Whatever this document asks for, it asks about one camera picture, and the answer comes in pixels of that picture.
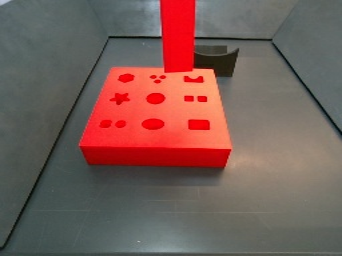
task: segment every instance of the hole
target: hole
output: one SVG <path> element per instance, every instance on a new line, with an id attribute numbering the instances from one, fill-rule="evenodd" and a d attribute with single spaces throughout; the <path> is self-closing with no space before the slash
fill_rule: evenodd
<path id="1" fill-rule="evenodd" d="M 156 118 L 146 119 L 142 123 L 147 130 L 158 130 L 164 127 L 164 121 Z"/>
<path id="2" fill-rule="evenodd" d="M 194 96 L 186 95 L 184 96 L 184 101 L 187 101 L 187 102 L 194 101 Z"/>
<path id="3" fill-rule="evenodd" d="M 115 126 L 118 128 L 123 128 L 126 126 L 126 121 L 124 120 L 119 120 L 116 123 L 115 123 Z"/>
<path id="4" fill-rule="evenodd" d="M 123 83 L 128 83 L 128 82 L 134 81 L 134 75 L 132 74 L 123 74 L 123 75 L 119 76 L 118 80 Z"/>
<path id="5" fill-rule="evenodd" d="M 162 93 L 151 93 L 147 97 L 146 100 L 151 104 L 160 104 L 166 100 L 166 96 Z"/>
<path id="6" fill-rule="evenodd" d="M 115 101 L 116 105 L 122 105 L 124 101 L 130 101 L 128 99 L 128 93 L 120 94 L 115 93 L 115 97 L 110 99 L 110 101 Z"/>
<path id="7" fill-rule="evenodd" d="M 102 128 L 110 128 L 112 125 L 112 121 L 111 120 L 102 120 L 100 122 L 100 127 Z"/>
<path id="8" fill-rule="evenodd" d="M 208 101 L 207 96 L 198 96 L 198 101 L 199 102 L 207 102 Z"/>
<path id="9" fill-rule="evenodd" d="M 196 78 L 184 76 L 184 82 L 186 83 L 204 83 L 204 79 L 203 79 L 203 76 L 198 76 Z"/>
<path id="10" fill-rule="evenodd" d="M 187 126 L 188 126 L 190 130 L 210 130 L 210 121 L 199 120 L 199 119 L 190 119 Z"/>

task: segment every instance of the rectangular hole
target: rectangular hole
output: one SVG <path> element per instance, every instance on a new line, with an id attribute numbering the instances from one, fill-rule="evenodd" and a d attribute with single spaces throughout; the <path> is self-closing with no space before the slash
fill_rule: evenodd
<path id="1" fill-rule="evenodd" d="M 210 121 L 199 120 L 199 119 L 190 119 L 187 126 L 188 126 L 190 130 L 210 130 Z"/>

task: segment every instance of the circular hole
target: circular hole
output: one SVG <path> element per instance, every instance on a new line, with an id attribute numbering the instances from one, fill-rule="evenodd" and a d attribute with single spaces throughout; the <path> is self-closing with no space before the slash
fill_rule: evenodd
<path id="1" fill-rule="evenodd" d="M 100 122 L 100 127 L 102 128 L 110 128 L 112 125 L 112 121 L 111 120 L 102 120 Z"/>
<path id="2" fill-rule="evenodd" d="M 158 130 L 164 127 L 164 121 L 156 118 L 146 119 L 142 123 L 147 130 Z"/>
<path id="3" fill-rule="evenodd" d="M 166 100 L 166 96 L 162 93 L 151 93 L 147 97 L 146 100 L 151 104 L 160 104 Z"/>
<path id="4" fill-rule="evenodd" d="M 126 126 L 126 121 L 124 120 L 119 120 L 116 123 L 115 123 L 115 126 L 118 128 L 123 128 Z"/>

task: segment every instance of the gray wall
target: gray wall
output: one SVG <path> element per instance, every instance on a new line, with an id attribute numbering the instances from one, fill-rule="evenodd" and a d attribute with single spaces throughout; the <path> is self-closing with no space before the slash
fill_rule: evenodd
<path id="1" fill-rule="evenodd" d="M 341 0 L 301 0 L 274 37 L 274 44 L 339 130 L 342 130 L 341 14 Z"/>
<path id="2" fill-rule="evenodd" d="M 110 36 L 160 36 L 159 0 L 90 0 Z M 198 0 L 196 36 L 271 39 L 298 0 Z"/>
<path id="3" fill-rule="evenodd" d="M 87 0 L 0 7 L 0 247 L 102 53 Z"/>

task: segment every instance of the square hole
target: square hole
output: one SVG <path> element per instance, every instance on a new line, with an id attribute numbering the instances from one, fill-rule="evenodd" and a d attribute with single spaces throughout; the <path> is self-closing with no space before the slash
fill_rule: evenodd
<path id="1" fill-rule="evenodd" d="M 207 96 L 198 96 L 198 101 L 199 102 L 207 102 L 208 101 Z"/>
<path id="2" fill-rule="evenodd" d="M 186 95 L 184 101 L 188 101 L 188 102 L 194 101 L 194 96 Z"/>

